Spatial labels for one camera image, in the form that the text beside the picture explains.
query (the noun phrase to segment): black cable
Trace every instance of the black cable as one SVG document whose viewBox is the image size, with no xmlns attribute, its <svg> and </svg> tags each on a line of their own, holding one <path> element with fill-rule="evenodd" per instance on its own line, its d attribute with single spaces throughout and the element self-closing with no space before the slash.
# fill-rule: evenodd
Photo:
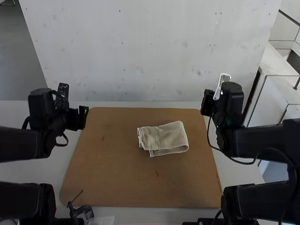
<svg viewBox="0 0 300 225">
<path fill-rule="evenodd" d="M 22 125 L 22 129 L 26 129 L 27 126 L 28 126 L 28 123 L 29 123 L 29 120 L 30 120 L 30 116 L 28 116 L 25 120 L 24 120 L 24 123 Z"/>
<path fill-rule="evenodd" d="M 215 215 L 215 217 L 214 217 L 214 219 L 212 220 L 212 222 L 211 222 L 210 225 L 213 225 L 213 224 L 215 223 L 216 219 L 221 215 L 221 213 L 222 213 L 222 210 L 219 210 L 219 211 L 216 213 L 216 215 Z"/>
<path fill-rule="evenodd" d="M 296 194 L 297 185 L 298 185 L 298 171 L 297 171 L 297 167 L 295 166 L 295 164 L 291 161 L 291 159 L 284 152 L 280 151 L 279 149 L 273 148 L 273 147 L 265 148 L 263 151 L 266 151 L 266 150 L 272 150 L 272 151 L 275 151 L 276 153 L 279 153 L 279 155 L 281 155 L 285 158 L 286 163 L 289 164 L 292 167 L 292 169 L 294 170 L 295 182 L 294 182 L 294 186 L 292 188 L 291 196 L 286 200 L 285 209 L 283 210 L 282 215 L 278 221 L 278 225 L 281 225 L 283 217 L 285 216 L 285 212 L 288 208 L 288 205 L 290 202 L 292 202 L 294 195 Z"/>
<path fill-rule="evenodd" d="M 210 116 L 210 119 L 209 119 L 209 121 L 208 121 L 208 126 L 207 126 L 207 141 L 208 141 L 208 145 L 209 145 L 211 148 L 213 148 L 213 149 L 215 149 L 215 150 L 218 150 L 218 151 L 222 152 L 220 149 L 218 149 L 218 148 L 215 147 L 215 146 L 212 146 L 211 143 L 210 143 L 210 139 L 209 139 L 209 129 L 210 129 L 210 120 L 211 120 L 212 115 L 213 115 L 213 113 L 212 113 L 211 116 Z M 293 200 L 294 195 L 296 194 L 297 185 L 298 185 L 298 173 L 297 173 L 297 168 L 296 168 L 295 164 L 291 161 L 291 159 L 290 159 L 284 152 L 280 151 L 279 149 L 273 148 L 273 147 L 267 147 L 267 148 L 263 149 L 260 153 L 258 153 L 258 154 L 256 155 L 256 157 L 253 159 L 252 162 L 248 162 L 248 163 L 245 163 L 245 162 L 241 162 L 241 161 L 235 160 L 235 159 L 233 159 L 233 158 L 227 156 L 227 155 L 224 154 L 223 152 L 222 152 L 222 153 L 223 153 L 227 158 L 229 158 L 231 161 L 233 161 L 233 162 L 235 162 L 235 163 L 239 163 L 239 164 L 242 164 L 242 165 L 252 165 L 252 164 L 254 164 L 254 162 L 256 161 L 256 159 L 257 159 L 257 157 L 258 157 L 259 155 L 261 155 L 262 153 L 264 153 L 265 151 L 268 151 L 268 150 L 275 151 L 275 152 L 278 153 L 279 155 L 283 156 L 283 158 L 285 158 L 285 160 L 286 160 L 286 163 L 289 164 L 289 165 L 294 169 L 294 174 L 295 174 L 295 182 L 294 182 L 294 186 L 293 186 L 293 189 L 292 189 L 292 192 L 291 192 L 291 196 L 287 199 L 285 209 L 283 210 L 283 213 L 282 213 L 282 215 L 281 215 L 281 217 L 279 218 L 279 221 L 278 221 L 278 225 L 282 225 L 282 220 L 283 220 L 283 217 L 284 217 L 284 215 L 285 215 L 285 211 L 287 210 L 289 203 Z"/>
<path fill-rule="evenodd" d="M 14 218 L 1 218 L 0 222 L 4 221 L 4 220 L 11 220 L 14 222 L 15 225 L 17 225 L 18 223 L 14 220 Z"/>
<path fill-rule="evenodd" d="M 65 144 L 56 143 L 55 146 L 57 146 L 57 147 L 66 147 L 69 144 L 68 137 L 64 133 L 62 133 L 62 136 L 64 137 L 64 139 L 66 140 L 67 143 L 65 143 Z"/>
<path fill-rule="evenodd" d="M 211 116 L 210 116 L 210 119 L 208 120 L 208 125 L 207 125 L 207 142 L 208 142 L 208 145 L 211 147 L 211 148 L 213 148 L 213 149 L 215 149 L 215 150 L 218 150 L 218 151 L 220 151 L 220 152 L 222 152 L 220 149 L 218 149 L 217 147 L 215 147 L 215 146 L 212 146 L 211 145 L 211 143 L 210 143 L 210 138 L 209 138 L 209 130 L 210 130 L 210 120 L 211 120 L 211 117 L 212 117 L 212 114 L 211 114 Z M 229 158 L 231 161 L 233 161 L 233 162 L 235 162 L 235 163 L 238 163 L 238 164 L 242 164 L 242 165 L 253 165 L 254 163 L 255 163 L 255 161 L 256 161 L 256 158 L 257 158 L 257 156 L 253 159 L 253 161 L 251 161 L 251 162 L 241 162 L 241 161 L 238 161 L 238 160 L 236 160 L 236 159 L 234 159 L 234 158 L 231 158 L 231 157 L 229 157 L 229 156 L 227 156 L 226 154 L 224 154 L 227 158 Z"/>
</svg>

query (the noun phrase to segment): folded towel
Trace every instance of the folded towel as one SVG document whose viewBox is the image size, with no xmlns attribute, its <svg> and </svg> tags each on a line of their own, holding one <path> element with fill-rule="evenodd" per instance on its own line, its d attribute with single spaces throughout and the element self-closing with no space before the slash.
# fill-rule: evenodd
<svg viewBox="0 0 300 225">
<path fill-rule="evenodd" d="M 137 136 L 139 147 L 149 151 L 150 157 L 188 150 L 188 137 L 181 121 L 159 127 L 139 127 Z"/>
</svg>

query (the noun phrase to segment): concrete wall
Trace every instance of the concrete wall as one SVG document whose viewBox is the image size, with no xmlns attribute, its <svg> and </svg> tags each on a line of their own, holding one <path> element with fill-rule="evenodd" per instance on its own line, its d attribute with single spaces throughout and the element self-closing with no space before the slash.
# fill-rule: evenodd
<svg viewBox="0 0 300 225">
<path fill-rule="evenodd" d="M 50 88 L 71 100 L 200 101 L 229 73 L 248 96 L 280 0 L 22 0 Z"/>
</svg>

